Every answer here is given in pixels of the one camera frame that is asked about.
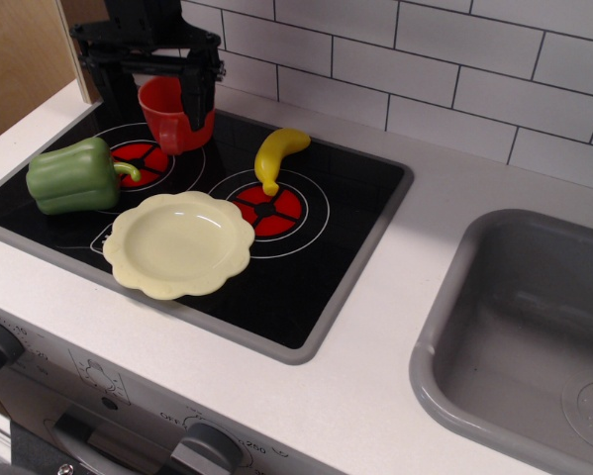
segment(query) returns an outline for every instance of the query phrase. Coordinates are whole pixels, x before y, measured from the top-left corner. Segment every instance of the gray sink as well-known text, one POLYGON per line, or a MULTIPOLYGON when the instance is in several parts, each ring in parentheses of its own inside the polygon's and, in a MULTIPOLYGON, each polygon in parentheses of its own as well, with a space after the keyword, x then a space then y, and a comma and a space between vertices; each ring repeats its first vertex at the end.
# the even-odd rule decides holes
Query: gray sink
POLYGON ((474 222, 410 373, 446 428, 550 473, 593 475, 593 230, 517 210, 474 222))

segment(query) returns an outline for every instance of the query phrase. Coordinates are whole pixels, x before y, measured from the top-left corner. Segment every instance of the toy cup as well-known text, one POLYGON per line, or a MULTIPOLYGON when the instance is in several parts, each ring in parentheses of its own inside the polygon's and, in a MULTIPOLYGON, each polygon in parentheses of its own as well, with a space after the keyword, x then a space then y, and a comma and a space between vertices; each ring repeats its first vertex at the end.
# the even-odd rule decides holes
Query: toy cup
POLYGON ((206 115, 203 128, 193 131, 183 110, 178 78, 157 76, 150 79, 138 91, 138 99, 148 128, 164 153, 178 155, 210 140, 215 128, 215 111, 206 115))

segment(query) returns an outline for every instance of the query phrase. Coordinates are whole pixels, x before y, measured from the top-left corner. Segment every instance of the yellow bowl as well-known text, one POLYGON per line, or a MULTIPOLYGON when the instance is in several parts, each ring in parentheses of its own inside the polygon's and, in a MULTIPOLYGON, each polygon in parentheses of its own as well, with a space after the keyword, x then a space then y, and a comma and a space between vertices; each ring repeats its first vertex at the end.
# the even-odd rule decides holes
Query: yellow bowl
POLYGON ((103 254, 114 278, 158 300, 206 295, 249 264, 252 226, 199 191, 155 195, 114 221, 103 254))

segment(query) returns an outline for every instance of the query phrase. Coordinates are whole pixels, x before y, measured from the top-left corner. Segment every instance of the control panel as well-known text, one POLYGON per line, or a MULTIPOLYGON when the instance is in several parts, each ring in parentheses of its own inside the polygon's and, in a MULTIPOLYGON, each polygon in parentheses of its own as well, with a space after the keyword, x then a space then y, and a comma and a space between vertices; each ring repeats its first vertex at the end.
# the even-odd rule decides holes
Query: control panel
POLYGON ((93 462, 87 461, 85 466, 94 469, 100 469, 100 464, 106 467, 109 460, 123 460, 132 466, 135 459, 133 463, 142 466, 148 455, 151 461, 172 467, 172 473, 339 474, 268 436, 2 312, 0 402, 18 424, 74 458, 82 461, 93 456, 93 462), (74 433, 65 438, 64 432, 71 430, 74 433), (86 437, 74 442, 78 434, 86 437), (117 439, 130 440, 139 453, 134 456, 115 450, 117 439), (96 443, 100 446, 92 454, 90 445, 96 443), (107 460, 98 458, 102 447, 108 452, 107 460))

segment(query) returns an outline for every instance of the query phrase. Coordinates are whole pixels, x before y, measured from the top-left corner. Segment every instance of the stovetop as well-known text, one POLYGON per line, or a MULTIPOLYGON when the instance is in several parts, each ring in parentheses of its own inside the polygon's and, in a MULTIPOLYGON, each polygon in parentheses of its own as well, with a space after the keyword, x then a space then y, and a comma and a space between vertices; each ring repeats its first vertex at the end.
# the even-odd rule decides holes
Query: stovetop
POLYGON ((0 239, 71 272, 280 361, 316 353, 412 182, 404 165, 313 140, 286 157, 280 191, 267 197, 253 172, 274 128, 218 113, 213 138, 164 154, 146 124, 116 124, 104 104, 46 150, 98 136, 142 180, 121 181, 107 211, 43 215, 29 195, 27 163, 0 187, 0 239), (115 218, 151 195, 199 190, 235 203, 254 227, 247 269, 218 291, 153 300, 116 283, 102 244, 115 218))

